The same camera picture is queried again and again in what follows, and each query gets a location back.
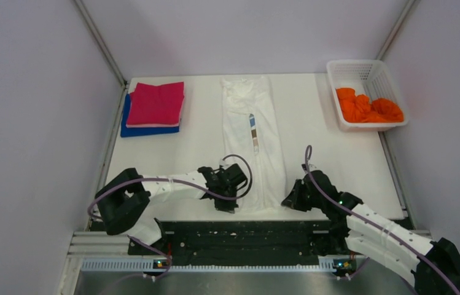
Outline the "white printed t-shirt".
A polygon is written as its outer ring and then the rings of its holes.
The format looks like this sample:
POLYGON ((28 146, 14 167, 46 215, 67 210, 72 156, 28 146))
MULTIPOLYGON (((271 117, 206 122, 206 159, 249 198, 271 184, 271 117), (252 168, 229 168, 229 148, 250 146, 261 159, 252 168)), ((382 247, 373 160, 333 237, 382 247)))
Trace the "white printed t-shirt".
POLYGON ((238 211, 278 208, 286 196, 286 168, 270 81, 264 77, 222 79, 222 132, 226 154, 238 154, 252 173, 251 189, 238 211))

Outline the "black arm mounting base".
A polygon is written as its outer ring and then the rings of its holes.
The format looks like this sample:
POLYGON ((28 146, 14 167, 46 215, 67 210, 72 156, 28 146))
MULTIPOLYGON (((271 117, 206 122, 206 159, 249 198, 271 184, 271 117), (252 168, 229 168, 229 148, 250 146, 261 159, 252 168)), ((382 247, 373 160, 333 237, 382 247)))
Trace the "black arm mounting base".
POLYGON ((153 247, 174 266, 313 266, 325 258, 359 259, 328 221, 162 221, 153 247))

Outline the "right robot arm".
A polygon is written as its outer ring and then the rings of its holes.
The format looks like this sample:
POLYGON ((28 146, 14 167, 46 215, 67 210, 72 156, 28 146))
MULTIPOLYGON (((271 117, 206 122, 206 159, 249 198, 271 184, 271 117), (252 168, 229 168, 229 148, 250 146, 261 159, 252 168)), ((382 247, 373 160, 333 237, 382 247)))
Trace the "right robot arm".
POLYGON ((453 242, 434 241, 382 217, 359 197, 338 191, 321 170, 296 179, 281 204, 297 211, 319 209, 329 219, 327 236, 311 246, 317 255, 362 254, 416 294, 460 294, 460 253, 453 242))

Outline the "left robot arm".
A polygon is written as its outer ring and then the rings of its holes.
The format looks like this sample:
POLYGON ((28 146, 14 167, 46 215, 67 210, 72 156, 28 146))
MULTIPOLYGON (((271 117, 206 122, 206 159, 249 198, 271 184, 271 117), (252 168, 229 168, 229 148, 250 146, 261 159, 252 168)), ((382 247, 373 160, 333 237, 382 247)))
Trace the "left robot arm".
POLYGON ((108 235, 139 240, 150 253, 158 254, 165 249, 166 237, 150 205, 211 199, 217 210, 233 213, 238 191, 249 192, 249 182, 236 163, 170 176, 143 176, 127 168, 96 193, 90 209, 98 209, 96 217, 108 235))

